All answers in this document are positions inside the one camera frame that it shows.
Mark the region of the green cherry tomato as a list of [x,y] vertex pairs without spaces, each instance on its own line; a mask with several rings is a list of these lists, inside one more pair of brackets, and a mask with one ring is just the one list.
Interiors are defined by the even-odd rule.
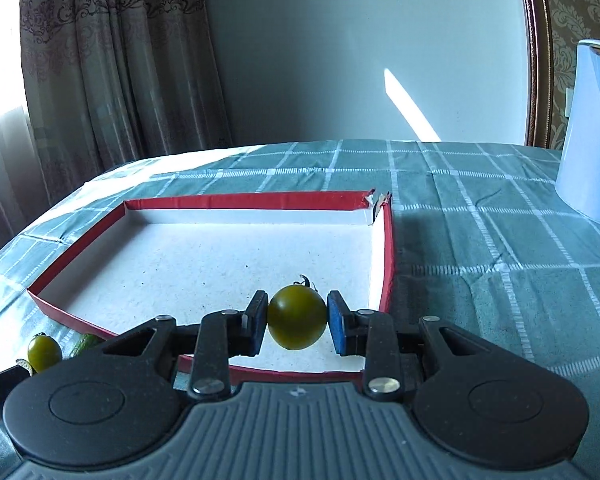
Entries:
[[62,361],[57,341],[44,333],[36,334],[28,345],[28,362],[35,373],[42,373]]
[[300,280],[287,285],[268,303],[268,331],[286,350],[303,350],[315,344],[327,324],[325,301],[301,274]]

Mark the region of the green cucumber piece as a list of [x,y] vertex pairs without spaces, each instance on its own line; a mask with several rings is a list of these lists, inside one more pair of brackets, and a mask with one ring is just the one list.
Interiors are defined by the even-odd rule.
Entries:
[[104,340],[93,334],[83,334],[70,352],[70,358],[76,358],[85,351],[98,347]]

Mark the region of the red cardboard box tray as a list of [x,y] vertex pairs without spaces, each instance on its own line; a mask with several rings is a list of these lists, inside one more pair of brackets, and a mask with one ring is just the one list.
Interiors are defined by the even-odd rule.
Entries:
[[40,310],[111,338],[154,318],[181,325],[242,310],[308,278],[351,310],[387,311],[394,250],[389,196],[274,192],[126,200],[30,285]]

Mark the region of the teal checked tablecloth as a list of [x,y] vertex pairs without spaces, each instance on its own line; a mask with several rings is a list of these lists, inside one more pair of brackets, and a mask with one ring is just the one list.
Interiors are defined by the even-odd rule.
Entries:
[[600,479],[600,226],[555,192],[560,155],[504,144],[325,141],[130,162],[86,180],[0,250],[0,367],[36,333],[76,333],[27,287],[128,198],[376,190],[392,196],[400,318],[434,314],[572,380],[590,424],[576,457]]

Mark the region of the blue electric kettle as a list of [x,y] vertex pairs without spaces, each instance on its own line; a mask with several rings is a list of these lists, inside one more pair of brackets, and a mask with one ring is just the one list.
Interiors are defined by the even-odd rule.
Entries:
[[557,195],[600,224],[600,40],[581,40]]

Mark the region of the patterned brown curtain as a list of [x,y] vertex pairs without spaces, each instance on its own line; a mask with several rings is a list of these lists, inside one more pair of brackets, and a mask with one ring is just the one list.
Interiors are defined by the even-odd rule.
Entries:
[[107,170],[230,142],[206,0],[0,0],[0,249]]

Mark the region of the brown wooden frame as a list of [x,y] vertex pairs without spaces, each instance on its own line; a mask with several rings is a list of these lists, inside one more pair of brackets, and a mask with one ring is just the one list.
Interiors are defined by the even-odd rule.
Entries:
[[526,144],[550,147],[553,116],[553,46],[548,0],[522,0],[528,40],[529,97]]

